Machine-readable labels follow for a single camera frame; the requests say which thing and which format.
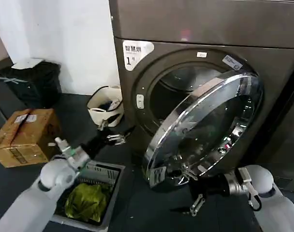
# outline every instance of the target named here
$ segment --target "white bag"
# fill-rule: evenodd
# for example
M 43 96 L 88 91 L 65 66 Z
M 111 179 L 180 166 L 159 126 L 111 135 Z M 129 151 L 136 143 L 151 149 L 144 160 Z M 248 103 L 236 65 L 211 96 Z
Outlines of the white bag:
M 100 108 L 101 105 L 109 102 L 111 103 L 107 110 Z M 124 114 L 120 87 L 103 86 L 99 88 L 89 100 L 87 108 L 96 125 L 99 126 L 107 121 L 109 127 L 115 127 Z

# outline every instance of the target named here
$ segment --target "gray plastic basket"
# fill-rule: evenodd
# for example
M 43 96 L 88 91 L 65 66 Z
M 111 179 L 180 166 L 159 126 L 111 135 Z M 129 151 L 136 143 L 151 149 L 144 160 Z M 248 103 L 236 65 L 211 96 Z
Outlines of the gray plastic basket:
M 110 163 L 102 163 L 93 160 L 86 165 L 86 168 L 75 180 L 76 185 L 79 183 L 108 183 L 114 186 L 110 201 L 102 217 L 101 223 L 90 224 L 88 222 L 82 222 L 73 218 L 68 218 L 65 215 L 62 215 L 61 213 L 58 213 L 57 211 L 50 220 L 89 231 L 107 231 L 110 219 L 112 217 L 117 195 L 119 192 L 119 187 L 124 169 L 125 166 Z M 60 201 L 62 201 L 62 198 L 63 200 L 66 199 L 68 194 L 69 192 L 64 192 L 64 195 L 61 196 Z

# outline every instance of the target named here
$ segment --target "gray machine panel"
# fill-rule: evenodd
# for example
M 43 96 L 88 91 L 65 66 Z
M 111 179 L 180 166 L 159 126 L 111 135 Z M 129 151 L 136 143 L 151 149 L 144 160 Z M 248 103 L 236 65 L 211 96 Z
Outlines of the gray machine panel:
M 294 48 L 294 0 L 109 0 L 123 39 Z
M 294 103 L 256 162 L 271 171 L 280 188 L 294 191 Z

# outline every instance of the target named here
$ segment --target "cable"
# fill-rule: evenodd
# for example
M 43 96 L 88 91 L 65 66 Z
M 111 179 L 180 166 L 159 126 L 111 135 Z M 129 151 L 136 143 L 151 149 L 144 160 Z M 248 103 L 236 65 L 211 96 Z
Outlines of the cable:
M 250 206 L 250 208 L 254 211 L 254 212 L 258 212 L 262 209 L 262 202 L 260 200 L 260 197 L 258 195 L 255 195 L 254 196 L 255 200 L 257 201 L 257 203 L 259 204 L 259 207 L 258 208 L 253 208 L 253 204 L 251 202 L 251 194 L 249 194 L 249 197 L 248 197 L 248 204 Z

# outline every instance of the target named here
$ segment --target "laundry basket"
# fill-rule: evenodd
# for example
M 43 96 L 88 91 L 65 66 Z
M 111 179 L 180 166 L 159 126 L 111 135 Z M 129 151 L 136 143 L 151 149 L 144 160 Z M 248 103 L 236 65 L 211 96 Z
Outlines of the laundry basket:
M 115 127 L 123 117 L 122 94 L 119 86 L 103 86 L 99 88 L 87 103 L 93 122 L 100 126 Z
M 107 231 L 109 222 L 113 213 L 116 198 L 119 192 L 121 178 L 124 172 L 124 166 L 110 163 L 102 163 L 97 161 L 89 162 L 79 177 L 75 180 L 74 185 L 67 189 L 57 202 L 55 214 L 51 221 L 74 226 L 89 231 Z M 80 183 L 99 184 L 107 183 L 113 186 L 113 190 L 108 201 L 105 212 L 101 217 L 101 222 L 90 220 L 89 222 L 80 221 L 78 219 L 68 218 L 64 212 L 65 202 L 72 190 Z

